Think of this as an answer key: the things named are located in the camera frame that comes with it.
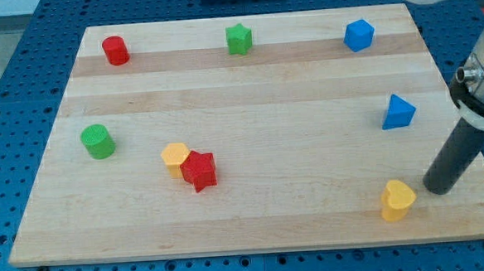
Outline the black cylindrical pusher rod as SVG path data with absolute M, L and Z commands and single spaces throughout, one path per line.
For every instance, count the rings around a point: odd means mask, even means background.
M 484 130 L 459 119 L 423 177 L 423 185 L 437 195 L 448 194 L 484 147 Z

